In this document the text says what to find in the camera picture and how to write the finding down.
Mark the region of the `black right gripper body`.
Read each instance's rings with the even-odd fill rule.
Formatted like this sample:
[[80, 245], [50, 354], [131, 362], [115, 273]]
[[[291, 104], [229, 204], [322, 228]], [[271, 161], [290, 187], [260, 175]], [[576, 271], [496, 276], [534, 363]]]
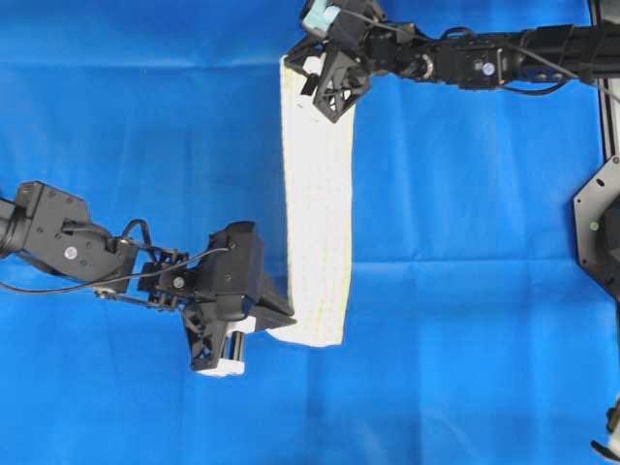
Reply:
[[306, 36], [284, 57], [284, 65], [305, 78], [300, 94], [331, 123], [371, 88], [370, 74], [353, 55], [327, 40]]

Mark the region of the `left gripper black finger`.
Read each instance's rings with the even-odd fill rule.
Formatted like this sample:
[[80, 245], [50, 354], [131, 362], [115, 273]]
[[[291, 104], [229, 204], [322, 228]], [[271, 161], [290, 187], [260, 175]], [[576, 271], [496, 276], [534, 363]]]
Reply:
[[262, 276], [260, 291], [259, 301], [254, 306], [255, 331], [277, 329], [296, 323], [293, 307], [278, 292], [271, 277], [265, 273]]
[[193, 370], [216, 378], [242, 375], [246, 335], [255, 331], [256, 322], [255, 317], [248, 317], [240, 322], [208, 325], [193, 345]]

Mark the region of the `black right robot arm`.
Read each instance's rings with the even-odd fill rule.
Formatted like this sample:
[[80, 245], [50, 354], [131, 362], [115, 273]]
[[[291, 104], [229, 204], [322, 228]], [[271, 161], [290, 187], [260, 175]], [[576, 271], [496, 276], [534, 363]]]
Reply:
[[305, 77], [303, 94], [335, 123], [370, 90], [373, 76], [531, 96], [556, 92], [572, 80], [595, 85], [618, 78], [619, 26], [483, 34], [455, 27], [430, 38], [412, 23], [337, 19], [325, 32], [308, 32], [284, 64]]

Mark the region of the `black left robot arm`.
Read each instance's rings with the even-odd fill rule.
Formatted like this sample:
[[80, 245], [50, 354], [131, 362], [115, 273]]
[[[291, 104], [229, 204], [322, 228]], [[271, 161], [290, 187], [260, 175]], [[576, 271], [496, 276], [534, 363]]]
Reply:
[[264, 271], [255, 223], [235, 222], [190, 256], [155, 246], [145, 221], [120, 235], [95, 224], [83, 199], [39, 181], [1, 201], [1, 256], [16, 255], [76, 292], [179, 312], [191, 369], [224, 378], [245, 371], [248, 334], [291, 326], [295, 311]]

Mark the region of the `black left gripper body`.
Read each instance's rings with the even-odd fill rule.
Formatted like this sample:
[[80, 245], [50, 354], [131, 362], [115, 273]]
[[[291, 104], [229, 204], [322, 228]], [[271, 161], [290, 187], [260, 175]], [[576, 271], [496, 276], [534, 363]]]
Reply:
[[264, 245], [255, 223], [232, 223], [210, 236], [208, 255], [192, 269], [193, 297], [183, 311], [192, 370], [193, 345], [208, 325], [252, 317], [250, 311], [261, 295], [263, 266]]

